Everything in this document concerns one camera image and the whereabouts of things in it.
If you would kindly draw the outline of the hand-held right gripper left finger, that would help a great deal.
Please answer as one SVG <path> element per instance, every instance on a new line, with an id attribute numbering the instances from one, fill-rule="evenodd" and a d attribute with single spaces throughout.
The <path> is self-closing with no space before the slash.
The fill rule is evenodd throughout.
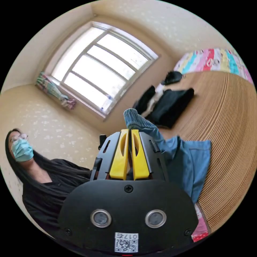
<path id="1" fill-rule="evenodd" d="M 121 130 L 113 157 L 109 176 L 115 180 L 126 180 L 128 166 L 129 130 Z"/>

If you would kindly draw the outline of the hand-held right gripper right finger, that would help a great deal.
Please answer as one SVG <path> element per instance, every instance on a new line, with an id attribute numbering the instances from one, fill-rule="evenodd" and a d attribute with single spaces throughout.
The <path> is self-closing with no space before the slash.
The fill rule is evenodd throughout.
<path id="1" fill-rule="evenodd" d="M 131 130 L 132 163 L 134 180 L 148 179 L 150 172 L 146 161 L 144 148 L 141 142 L 139 131 Z"/>

